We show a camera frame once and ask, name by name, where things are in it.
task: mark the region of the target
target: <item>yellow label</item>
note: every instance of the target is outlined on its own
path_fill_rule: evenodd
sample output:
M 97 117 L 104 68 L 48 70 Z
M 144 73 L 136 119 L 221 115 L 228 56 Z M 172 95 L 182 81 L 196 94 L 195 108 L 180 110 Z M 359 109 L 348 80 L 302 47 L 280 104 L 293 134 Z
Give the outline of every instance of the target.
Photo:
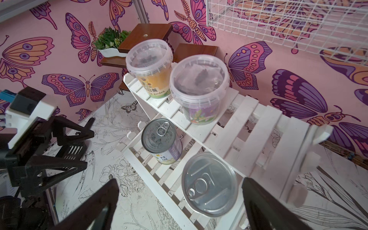
M 154 73 L 153 75 L 144 77 L 137 76 L 137 78 L 151 97 L 163 98 L 170 94 L 170 74 L 171 66 L 167 69 L 162 69 L 161 72 Z

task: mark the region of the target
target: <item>ring pull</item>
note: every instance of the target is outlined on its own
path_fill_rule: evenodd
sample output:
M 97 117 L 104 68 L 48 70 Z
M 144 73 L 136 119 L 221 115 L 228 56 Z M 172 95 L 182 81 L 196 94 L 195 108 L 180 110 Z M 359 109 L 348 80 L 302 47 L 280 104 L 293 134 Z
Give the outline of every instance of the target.
M 168 122 L 163 123 L 162 125 L 160 125 L 160 127 L 158 127 L 157 134 L 162 137 L 165 136 L 169 127 L 170 127 L 170 124 Z

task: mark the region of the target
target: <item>potted plant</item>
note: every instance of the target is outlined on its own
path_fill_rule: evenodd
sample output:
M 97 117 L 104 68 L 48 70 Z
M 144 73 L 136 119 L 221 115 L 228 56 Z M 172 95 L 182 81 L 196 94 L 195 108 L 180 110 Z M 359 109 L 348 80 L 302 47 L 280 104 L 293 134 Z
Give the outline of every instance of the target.
M 116 29 L 105 28 L 104 32 L 98 36 L 98 39 L 93 44 L 104 57 L 126 57 L 127 54 L 120 53 L 117 48 L 129 34 L 130 31 L 119 32 Z

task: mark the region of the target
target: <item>white wooden shelf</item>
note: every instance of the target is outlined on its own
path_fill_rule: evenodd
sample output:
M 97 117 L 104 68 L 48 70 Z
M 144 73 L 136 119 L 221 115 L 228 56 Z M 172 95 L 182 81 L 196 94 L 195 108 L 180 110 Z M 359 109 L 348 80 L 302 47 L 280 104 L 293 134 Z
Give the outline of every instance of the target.
M 209 218 L 195 213 L 188 204 L 178 206 L 177 201 L 183 198 L 183 192 L 181 186 L 178 188 L 174 186 L 181 178 L 185 163 L 197 154 L 201 147 L 228 164 L 241 177 L 255 179 L 283 203 L 299 205 L 304 202 L 306 188 L 304 191 L 299 188 L 293 189 L 293 183 L 302 166 L 311 168 L 309 164 L 315 163 L 315 161 L 311 163 L 312 161 L 304 160 L 313 159 L 313 153 L 308 153 L 308 149 L 312 143 L 317 144 L 327 139 L 332 132 L 331 126 L 309 126 L 304 121 L 282 115 L 282 112 L 276 108 L 259 104 L 258 100 L 252 97 L 244 97 L 232 88 L 227 89 L 226 96 L 220 104 L 218 117 L 209 124 L 196 125 L 185 118 L 179 111 L 180 105 L 170 96 L 161 99 L 151 98 L 141 83 L 130 74 L 124 76 L 124 82 L 133 95 L 139 98 L 138 102 L 143 109 L 146 108 L 145 111 L 148 110 L 147 107 L 152 107 L 158 112 L 156 117 L 163 116 L 169 119 L 178 127 L 178 133 L 187 134 L 187 138 L 182 140 L 183 147 L 191 138 L 196 141 L 188 152 L 183 153 L 184 157 L 173 171 L 169 170 L 170 166 L 159 165 L 156 159 L 142 148 L 141 132 L 122 151 L 182 229 L 204 229 L 209 221 Z M 222 128 L 217 125 L 217 122 L 230 105 L 237 109 Z M 237 136 L 250 115 L 256 117 L 258 122 L 247 140 L 243 141 Z M 267 158 L 261 152 L 274 128 L 283 135 L 275 153 Z M 174 192 L 173 198 L 168 194 L 170 190 Z M 246 220 L 245 217 L 243 218 L 244 211 L 240 188 L 236 204 L 221 218 L 216 229 L 235 229 L 240 220 Z

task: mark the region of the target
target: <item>white planter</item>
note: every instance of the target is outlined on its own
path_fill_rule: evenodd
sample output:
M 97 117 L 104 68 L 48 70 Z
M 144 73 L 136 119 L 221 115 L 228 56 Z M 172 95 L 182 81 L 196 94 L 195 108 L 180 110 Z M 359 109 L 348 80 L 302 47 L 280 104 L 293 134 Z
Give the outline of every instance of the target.
M 127 53 L 120 53 L 116 48 L 98 50 L 104 57 L 126 57 Z

